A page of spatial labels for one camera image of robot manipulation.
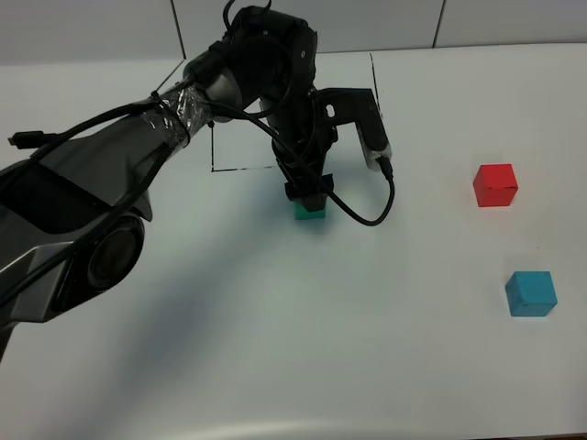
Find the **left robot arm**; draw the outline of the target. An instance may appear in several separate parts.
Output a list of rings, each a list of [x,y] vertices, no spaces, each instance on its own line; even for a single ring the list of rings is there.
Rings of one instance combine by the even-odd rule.
[[[136,265],[152,218],[149,188],[203,128],[243,119],[268,125],[293,201],[323,204],[336,131],[314,86],[318,36],[269,6],[224,19],[225,33],[164,93],[61,133],[17,132],[28,159],[1,172],[1,342],[112,289]]]

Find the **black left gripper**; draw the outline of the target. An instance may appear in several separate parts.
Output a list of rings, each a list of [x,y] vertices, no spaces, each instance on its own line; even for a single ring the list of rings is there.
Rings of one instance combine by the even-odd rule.
[[[269,127],[316,174],[321,175],[326,155],[338,141],[338,131],[327,125],[326,104],[315,87],[308,92],[293,95],[286,106],[268,117]],[[324,213],[327,204],[325,184],[332,189],[332,176],[302,179],[302,187],[295,182],[284,184],[289,201],[302,199],[302,207],[308,213]]]

